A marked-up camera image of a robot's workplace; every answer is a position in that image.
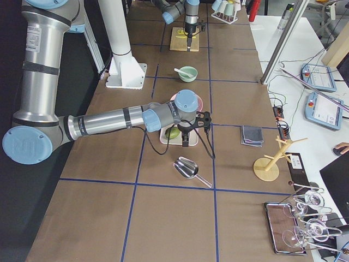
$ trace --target metal tray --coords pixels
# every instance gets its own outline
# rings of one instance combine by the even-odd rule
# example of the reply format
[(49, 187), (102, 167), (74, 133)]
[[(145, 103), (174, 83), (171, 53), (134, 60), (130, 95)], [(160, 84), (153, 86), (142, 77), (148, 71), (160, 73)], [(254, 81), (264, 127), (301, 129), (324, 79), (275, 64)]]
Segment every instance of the metal tray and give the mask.
[(267, 215), (270, 236), (275, 254), (282, 255), (306, 255), (304, 248), (292, 248), (282, 240), (282, 232), (293, 226), (298, 226), (295, 218), (289, 218), (284, 214), (286, 203), (264, 203)]

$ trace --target blue joint cap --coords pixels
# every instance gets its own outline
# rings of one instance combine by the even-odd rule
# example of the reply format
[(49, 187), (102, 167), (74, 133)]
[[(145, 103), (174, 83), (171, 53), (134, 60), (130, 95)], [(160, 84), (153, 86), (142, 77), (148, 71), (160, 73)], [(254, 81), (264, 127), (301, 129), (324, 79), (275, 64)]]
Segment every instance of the blue joint cap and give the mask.
[(187, 113), (196, 112), (198, 107), (196, 94), (188, 89), (179, 91), (174, 99), (174, 103), (178, 109)]
[(148, 109), (142, 113), (144, 125), (148, 132), (154, 132), (161, 129), (161, 121), (157, 113), (152, 109)]
[(85, 24), (71, 26), (70, 30), (68, 31), (68, 33), (83, 33), (83, 32), (85, 32)]
[(2, 139), (5, 153), (21, 164), (37, 164), (52, 153), (52, 142), (42, 131), (27, 126), (12, 127)]
[(54, 9), (66, 4), (68, 0), (26, 0), (26, 2), (40, 9)]
[(173, 16), (168, 12), (163, 12), (163, 19), (167, 25), (173, 22)]
[(199, 5), (200, 4), (200, 0), (186, 0), (186, 2), (188, 4), (191, 4), (191, 5)]

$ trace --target spoon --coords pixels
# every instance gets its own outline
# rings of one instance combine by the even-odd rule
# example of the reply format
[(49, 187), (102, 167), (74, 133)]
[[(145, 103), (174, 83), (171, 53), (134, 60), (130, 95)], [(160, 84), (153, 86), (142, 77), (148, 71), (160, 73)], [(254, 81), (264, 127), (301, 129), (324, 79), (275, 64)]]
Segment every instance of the spoon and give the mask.
[(188, 77), (190, 77), (190, 78), (193, 78), (193, 77), (194, 77), (194, 75), (189, 74), (189, 73), (187, 73), (187, 72), (185, 72), (185, 71), (179, 70), (179, 69), (177, 69), (177, 68), (175, 68), (174, 70), (175, 70), (176, 72), (179, 72), (179, 73), (181, 73), (181, 74), (183, 74), (183, 75), (186, 75), (186, 76), (188, 76)]

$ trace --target gray cloth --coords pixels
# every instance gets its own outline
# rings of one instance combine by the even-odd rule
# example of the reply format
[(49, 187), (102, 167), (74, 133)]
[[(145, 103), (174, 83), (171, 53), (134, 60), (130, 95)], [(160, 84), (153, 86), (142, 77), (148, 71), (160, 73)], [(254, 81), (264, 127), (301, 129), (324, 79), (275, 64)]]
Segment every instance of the gray cloth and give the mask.
[(261, 127), (241, 126), (241, 144), (261, 147), (264, 143)]

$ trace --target water bottle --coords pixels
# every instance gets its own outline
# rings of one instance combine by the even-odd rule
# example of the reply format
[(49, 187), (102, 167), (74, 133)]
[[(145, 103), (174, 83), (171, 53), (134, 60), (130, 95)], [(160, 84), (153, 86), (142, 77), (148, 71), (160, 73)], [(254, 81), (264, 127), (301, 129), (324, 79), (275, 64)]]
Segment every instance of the water bottle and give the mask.
[(288, 21), (288, 19), (291, 16), (291, 12), (293, 10), (293, 7), (294, 7), (294, 4), (288, 4), (286, 6), (286, 9), (285, 9), (284, 13), (282, 14), (282, 18), (281, 18), (281, 20), (279, 22), (278, 29), (284, 30), (284, 28), (285, 28), (285, 26), (287, 24), (287, 21)]

